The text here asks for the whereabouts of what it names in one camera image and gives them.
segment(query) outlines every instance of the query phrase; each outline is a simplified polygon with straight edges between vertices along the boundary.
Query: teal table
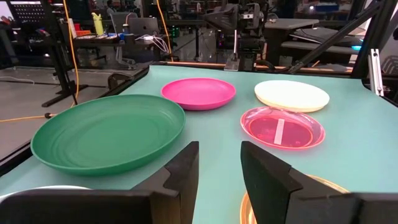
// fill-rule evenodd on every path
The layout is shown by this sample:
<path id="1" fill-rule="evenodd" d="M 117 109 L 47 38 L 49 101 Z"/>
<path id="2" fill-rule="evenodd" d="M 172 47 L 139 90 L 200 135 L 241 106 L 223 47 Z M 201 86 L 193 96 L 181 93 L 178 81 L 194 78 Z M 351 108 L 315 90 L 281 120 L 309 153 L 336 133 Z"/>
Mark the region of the teal table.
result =
<path id="1" fill-rule="evenodd" d="M 189 142 L 199 141 L 200 177 L 193 222 L 239 223 L 245 193 L 239 157 L 241 141 L 251 140 L 242 131 L 239 119 L 246 110 L 263 106 L 254 95 L 254 86 L 266 80 L 294 80 L 318 86 L 330 95 L 330 102 L 321 111 L 310 113 L 326 130 L 322 144 L 299 152 L 262 148 L 300 172 L 323 177 L 353 192 L 398 192 L 398 177 L 394 174 L 398 170 L 398 110 L 365 89 L 360 80 L 151 66 L 143 79 L 122 94 L 160 96 L 166 83 L 189 77 L 230 82 L 236 87 L 236 97 L 216 110 L 187 111 L 186 127 L 174 148 L 154 162 L 115 176 L 76 177 L 31 157 L 0 178 L 0 195 L 45 185 L 131 189 Z"/>

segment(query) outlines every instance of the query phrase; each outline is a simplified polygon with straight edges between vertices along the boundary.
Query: pink plate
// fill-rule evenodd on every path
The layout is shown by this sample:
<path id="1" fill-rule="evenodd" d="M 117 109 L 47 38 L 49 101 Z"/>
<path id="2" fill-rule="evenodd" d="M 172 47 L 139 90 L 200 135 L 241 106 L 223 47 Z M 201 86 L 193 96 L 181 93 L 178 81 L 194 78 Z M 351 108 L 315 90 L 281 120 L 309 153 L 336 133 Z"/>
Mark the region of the pink plate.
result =
<path id="1" fill-rule="evenodd" d="M 277 149 L 308 149 L 325 139 L 322 125 L 310 116 L 268 106 L 245 112 L 241 126 L 255 140 Z"/>
<path id="2" fill-rule="evenodd" d="M 186 110 L 211 110 L 224 106 L 235 96 L 235 87 L 215 78 L 184 78 L 162 88 L 162 96 Z"/>

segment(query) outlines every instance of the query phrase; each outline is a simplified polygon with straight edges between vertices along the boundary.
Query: sticker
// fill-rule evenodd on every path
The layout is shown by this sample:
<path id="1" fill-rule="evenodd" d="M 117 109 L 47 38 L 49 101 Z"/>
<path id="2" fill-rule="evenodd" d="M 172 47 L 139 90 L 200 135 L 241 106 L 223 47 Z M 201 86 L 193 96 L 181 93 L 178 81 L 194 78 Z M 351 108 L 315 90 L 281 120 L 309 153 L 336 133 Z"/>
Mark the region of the sticker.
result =
<path id="1" fill-rule="evenodd" d="M 276 126 L 274 144 L 282 144 L 282 136 L 284 134 L 285 119 L 279 119 Z"/>

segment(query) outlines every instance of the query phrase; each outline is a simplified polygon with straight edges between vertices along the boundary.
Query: plate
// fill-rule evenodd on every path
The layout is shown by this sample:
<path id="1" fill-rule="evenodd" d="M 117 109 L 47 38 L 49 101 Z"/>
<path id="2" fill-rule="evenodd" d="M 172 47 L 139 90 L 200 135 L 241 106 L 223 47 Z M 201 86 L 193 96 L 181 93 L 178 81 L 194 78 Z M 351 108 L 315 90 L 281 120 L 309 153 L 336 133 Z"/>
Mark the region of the plate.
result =
<path id="1" fill-rule="evenodd" d="M 235 87 L 215 78 L 185 78 L 162 88 L 164 98 L 178 103 L 186 110 L 212 110 L 229 103 Z"/>
<path id="2" fill-rule="evenodd" d="M 245 112 L 241 126 L 253 139 L 277 149 L 308 149 L 325 139 L 322 125 L 310 116 L 268 106 Z"/>
<path id="3" fill-rule="evenodd" d="M 257 98 L 267 106 L 308 113 L 325 107 L 329 95 L 318 87 L 306 83 L 271 80 L 254 87 Z"/>
<path id="4" fill-rule="evenodd" d="M 143 166 L 170 148 L 185 112 L 158 96 L 121 95 L 79 104 L 35 134 L 33 155 L 76 175 L 109 175 Z"/>
<path id="5" fill-rule="evenodd" d="M 330 182 L 329 180 L 325 180 L 323 178 L 320 178 L 320 177 L 317 177 L 314 175 L 308 175 L 308 176 L 343 193 L 343 194 L 349 193 L 348 190 L 340 187 L 339 185 L 337 185 L 333 182 Z M 241 224 L 257 224 L 253 209 L 250 204 L 249 195 L 247 192 L 244 194 L 242 202 L 241 202 L 240 220 L 241 220 Z"/>
<path id="6" fill-rule="evenodd" d="M 70 186 L 70 185 L 54 185 L 54 186 L 36 187 L 36 188 L 33 188 L 33 189 L 28 189 L 28 190 L 34 190 L 34 189 L 54 189 L 54 190 L 73 190 L 73 189 L 75 189 L 75 190 L 90 190 L 90 189 L 88 189 L 88 188 L 86 188 L 86 187 Z M 7 197 L 9 197 L 9 196 L 11 196 L 11 195 L 13 195 L 13 194 L 19 193 L 19 192 L 24 192 L 24 191 L 26 191 L 26 190 L 21 190 L 21 191 L 18 191 L 18 192 L 13 192 L 13 193 L 9 193 L 9 194 L 0 196 L 0 203 L 1 203 L 4 199 L 6 199 Z"/>

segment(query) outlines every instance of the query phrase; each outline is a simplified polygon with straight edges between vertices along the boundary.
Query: green plate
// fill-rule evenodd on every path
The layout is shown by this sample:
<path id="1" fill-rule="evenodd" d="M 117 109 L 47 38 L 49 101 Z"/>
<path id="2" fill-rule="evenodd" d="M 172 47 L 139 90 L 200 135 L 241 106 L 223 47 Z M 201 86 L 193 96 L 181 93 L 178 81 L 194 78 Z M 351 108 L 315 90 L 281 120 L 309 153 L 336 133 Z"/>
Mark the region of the green plate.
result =
<path id="1" fill-rule="evenodd" d="M 184 110 L 165 98 L 110 96 L 51 118 L 36 132 L 31 148 L 41 162 L 60 171 L 116 174 L 154 160 L 184 125 Z"/>

